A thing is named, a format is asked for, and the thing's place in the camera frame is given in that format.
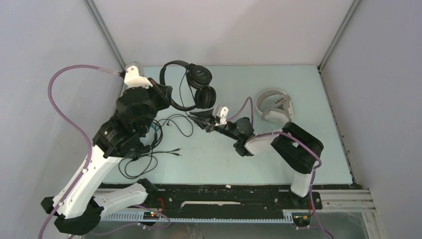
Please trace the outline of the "white headphones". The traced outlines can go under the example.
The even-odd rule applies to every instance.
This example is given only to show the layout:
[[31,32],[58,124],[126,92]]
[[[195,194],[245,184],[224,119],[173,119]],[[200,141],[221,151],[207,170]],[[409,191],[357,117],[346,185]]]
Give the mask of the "white headphones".
[[[272,96],[279,96],[279,98],[266,109],[260,109],[264,100]],[[279,89],[270,89],[262,92],[255,100],[255,109],[261,118],[267,122],[284,125],[294,119],[292,98],[286,92]]]

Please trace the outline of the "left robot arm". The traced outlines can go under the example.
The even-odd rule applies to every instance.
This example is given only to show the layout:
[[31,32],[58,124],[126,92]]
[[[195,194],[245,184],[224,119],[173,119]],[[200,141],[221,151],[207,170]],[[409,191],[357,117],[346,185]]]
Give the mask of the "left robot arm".
[[87,157],[78,172],[59,194],[41,202],[59,232],[82,236],[116,211],[156,204],[158,190],[147,179],[102,196],[95,192],[122,160],[139,158],[151,150],[141,138],[150,131],[157,113],[170,106],[172,90],[149,79],[148,85],[128,88],[116,100],[114,114],[88,144]]

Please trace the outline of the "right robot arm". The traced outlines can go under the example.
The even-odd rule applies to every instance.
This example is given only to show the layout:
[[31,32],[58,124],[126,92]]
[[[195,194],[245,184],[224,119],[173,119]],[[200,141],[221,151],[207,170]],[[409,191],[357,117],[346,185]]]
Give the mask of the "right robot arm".
[[256,134],[248,117],[231,122],[213,114],[212,110],[191,112],[188,117],[206,132],[216,131],[235,140],[233,147],[240,156],[278,153],[294,171],[289,195],[291,205],[302,208],[309,202],[316,169],[322,165],[320,157],[324,145],[319,139],[293,122],[277,131]]

